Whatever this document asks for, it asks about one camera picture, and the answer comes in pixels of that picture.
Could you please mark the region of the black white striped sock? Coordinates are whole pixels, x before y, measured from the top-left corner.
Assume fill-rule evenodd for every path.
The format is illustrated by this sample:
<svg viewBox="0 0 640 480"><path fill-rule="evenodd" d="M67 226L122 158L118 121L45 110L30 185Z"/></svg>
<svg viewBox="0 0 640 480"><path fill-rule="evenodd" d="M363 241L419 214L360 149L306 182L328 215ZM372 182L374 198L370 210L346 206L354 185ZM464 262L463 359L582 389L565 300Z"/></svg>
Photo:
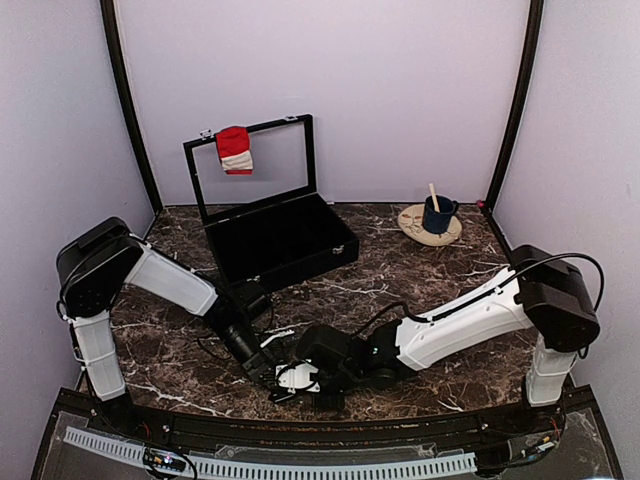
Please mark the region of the black white striped sock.
<svg viewBox="0 0 640 480"><path fill-rule="evenodd" d="M283 387L274 387L270 390L269 400L275 404L289 401L297 395L295 389L287 389Z"/></svg>

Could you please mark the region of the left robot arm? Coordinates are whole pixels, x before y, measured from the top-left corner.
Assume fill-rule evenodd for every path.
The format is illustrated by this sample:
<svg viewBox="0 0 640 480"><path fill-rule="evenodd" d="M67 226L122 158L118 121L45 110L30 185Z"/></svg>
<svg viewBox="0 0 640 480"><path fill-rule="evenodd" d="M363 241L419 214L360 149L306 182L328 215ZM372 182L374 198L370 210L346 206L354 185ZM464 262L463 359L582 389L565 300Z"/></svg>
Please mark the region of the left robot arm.
<svg viewBox="0 0 640 480"><path fill-rule="evenodd" d="M275 362L261 347L241 298L184 267L110 217L58 253L58 304L72 328L97 397L106 401L103 421L120 436L141 427L140 412L119 398L126 393L110 324L110 312L124 285L133 285L202 318L241 365L248 378L275 391Z"/></svg>

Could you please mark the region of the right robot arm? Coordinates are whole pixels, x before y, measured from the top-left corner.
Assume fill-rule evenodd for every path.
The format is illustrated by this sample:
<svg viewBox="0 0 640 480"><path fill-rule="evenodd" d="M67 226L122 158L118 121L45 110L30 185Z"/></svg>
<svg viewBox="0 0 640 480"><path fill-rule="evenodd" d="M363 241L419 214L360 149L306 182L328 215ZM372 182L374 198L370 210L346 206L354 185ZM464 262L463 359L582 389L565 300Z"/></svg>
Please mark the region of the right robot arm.
<svg viewBox="0 0 640 480"><path fill-rule="evenodd" d="M560 400L579 352L600 333L599 302L590 298L581 271L569 262L572 257L522 245L512 253L512 266L480 287L429 312L407 312L368 338L314 325L296 347L298 365L279 368L276 381L291 393L384 390L461 350L534 328L538 339L525 377L525 400L510 413L511 426L530 434Z"/></svg>

